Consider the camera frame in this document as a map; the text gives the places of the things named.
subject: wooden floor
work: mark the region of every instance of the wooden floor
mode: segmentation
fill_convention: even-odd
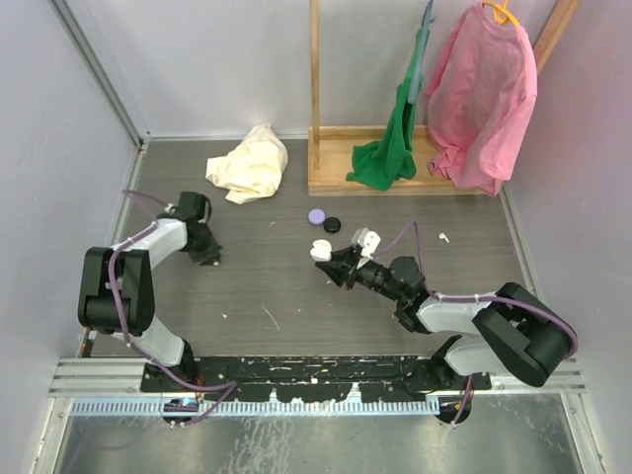
[[[483,293],[522,282],[500,200],[487,196],[309,197],[307,141],[286,143],[289,163],[276,195],[237,205],[204,178],[206,159],[226,154],[234,141],[153,142],[138,189],[175,202],[180,191],[210,197],[210,228],[223,246],[219,267],[197,267],[185,254],[169,257],[153,275],[156,314],[187,339],[199,356],[393,355],[432,353],[446,335],[406,332],[391,318],[394,303],[357,286],[328,283],[309,256],[312,241],[347,246],[368,227],[388,244],[411,219],[419,222],[427,279],[444,293]],[[336,235],[307,222],[314,207],[337,216]],[[133,211],[127,232],[148,224]],[[450,240],[437,238],[444,233]],[[414,255],[407,236],[398,255]],[[278,323],[278,329],[267,309]],[[125,356],[123,344],[99,335],[94,356]]]

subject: wooden pole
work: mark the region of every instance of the wooden pole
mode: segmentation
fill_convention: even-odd
[[[558,0],[533,47],[538,74],[544,68],[582,0]]]
[[[312,49],[312,142],[314,168],[320,169],[320,1],[310,0],[310,32]]]

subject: garment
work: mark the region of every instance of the garment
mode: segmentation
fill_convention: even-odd
[[[422,29],[417,32],[415,52],[408,66],[404,82],[397,88],[395,108],[379,141],[355,146],[352,156],[354,170],[347,174],[347,181],[357,181],[387,191],[395,180],[411,179],[417,173],[413,160],[413,133],[415,131],[415,104],[409,104],[408,93],[415,71],[415,63],[421,44]]]
[[[450,34],[424,94],[439,148],[431,173],[497,195],[512,176],[537,96],[524,28],[495,23],[477,2]]]
[[[268,125],[255,126],[226,156],[209,158],[206,178],[230,190],[226,200],[243,204],[272,196],[287,165],[287,150]]]

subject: yellow hanger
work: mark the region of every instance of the yellow hanger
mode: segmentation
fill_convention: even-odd
[[[494,18],[501,25],[504,25],[506,22],[512,22],[514,25],[519,27],[520,22],[507,9],[508,3],[509,3],[509,0],[505,0],[505,3],[503,5],[501,5],[500,3],[495,3],[495,2],[483,2],[483,5],[489,5],[490,7],[494,7]]]

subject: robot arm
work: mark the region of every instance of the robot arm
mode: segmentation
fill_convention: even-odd
[[[394,316],[408,331],[465,333],[450,338],[434,357],[440,356],[449,370],[461,376],[508,370],[539,387],[569,353],[572,341],[558,325],[523,307],[490,301],[509,299],[559,319],[519,284],[506,283],[498,291],[477,295],[474,302],[445,302],[458,298],[444,295],[436,300],[413,257],[397,257],[388,268],[371,259],[379,241],[375,232],[360,229],[350,247],[332,252],[317,241],[311,255],[337,286],[352,289],[358,282],[395,301]]]
[[[210,202],[197,193],[181,193],[177,206],[161,214],[155,230],[121,252],[115,265],[125,320],[134,345],[181,378],[197,377],[191,345],[174,335],[155,315],[152,270],[174,252],[187,252],[199,265],[218,265],[221,246],[207,222]],[[123,340],[110,280],[108,264],[114,250],[93,247],[84,259],[79,298],[82,326]]]

